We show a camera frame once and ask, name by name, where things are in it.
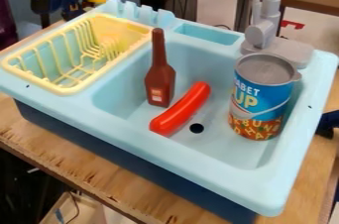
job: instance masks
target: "bottle label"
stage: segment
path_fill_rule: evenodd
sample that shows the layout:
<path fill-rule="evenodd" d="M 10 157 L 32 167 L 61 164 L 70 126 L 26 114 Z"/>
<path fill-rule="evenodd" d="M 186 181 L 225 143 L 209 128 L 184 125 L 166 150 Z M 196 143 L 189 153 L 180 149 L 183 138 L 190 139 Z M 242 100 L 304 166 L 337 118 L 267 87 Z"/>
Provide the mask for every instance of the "bottle label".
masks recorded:
<path fill-rule="evenodd" d="M 151 88 L 151 96 L 153 101 L 163 101 L 163 92 L 160 89 Z"/>

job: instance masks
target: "toy bottle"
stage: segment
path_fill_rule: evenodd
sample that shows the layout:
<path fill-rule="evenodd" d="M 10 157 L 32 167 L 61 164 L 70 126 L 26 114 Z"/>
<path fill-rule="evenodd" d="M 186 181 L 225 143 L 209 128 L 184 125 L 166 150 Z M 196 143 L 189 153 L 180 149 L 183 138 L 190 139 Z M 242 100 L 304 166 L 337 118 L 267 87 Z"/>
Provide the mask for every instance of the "toy bottle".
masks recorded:
<path fill-rule="evenodd" d="M 145 77 L 147 97 L 151 105 L 167 108 L 174 95 L 175 71 L 167 61 L 162 29 L 153 29 L 152 42 L 152 66 Z"/>

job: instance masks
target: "tin can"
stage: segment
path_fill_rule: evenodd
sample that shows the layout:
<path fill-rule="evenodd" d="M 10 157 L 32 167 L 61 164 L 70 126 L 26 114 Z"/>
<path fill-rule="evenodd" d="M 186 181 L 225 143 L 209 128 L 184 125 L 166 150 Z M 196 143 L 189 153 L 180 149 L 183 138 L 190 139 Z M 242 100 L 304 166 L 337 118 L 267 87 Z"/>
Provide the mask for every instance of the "tin can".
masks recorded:
<path fill-rule="evenodd" d="M 239 135 L 256 141 L 280 132 L 293 84 L 301 75 L 285 58 L 251 54 L 236 61 L 228 122 Z"/>

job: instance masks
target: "dish rack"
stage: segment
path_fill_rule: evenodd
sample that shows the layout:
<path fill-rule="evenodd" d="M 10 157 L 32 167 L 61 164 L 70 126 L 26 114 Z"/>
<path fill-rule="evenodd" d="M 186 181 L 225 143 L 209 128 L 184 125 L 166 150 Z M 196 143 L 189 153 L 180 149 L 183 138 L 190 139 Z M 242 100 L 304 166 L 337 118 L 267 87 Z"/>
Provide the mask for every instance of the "dish rack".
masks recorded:
<path fill-rule="evenodd" d="M 74 94 L 149 41 L 151 29 L 96 13 L 36 40 L 1 65 L 55 94 Z"/>

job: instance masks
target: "toy sausage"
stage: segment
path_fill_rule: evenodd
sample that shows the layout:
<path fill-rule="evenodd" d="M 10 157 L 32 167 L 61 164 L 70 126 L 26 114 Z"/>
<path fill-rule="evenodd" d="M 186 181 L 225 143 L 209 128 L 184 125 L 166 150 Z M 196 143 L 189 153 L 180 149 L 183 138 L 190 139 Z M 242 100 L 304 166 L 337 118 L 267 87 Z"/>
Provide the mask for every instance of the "toy sausage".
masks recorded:
<path fill-rule="evenodd" d="M 169 137 L 205 103 L 210 91 L 206 82 L 195 82 L 171 108 L 151 121 L 150 130 Z"/>

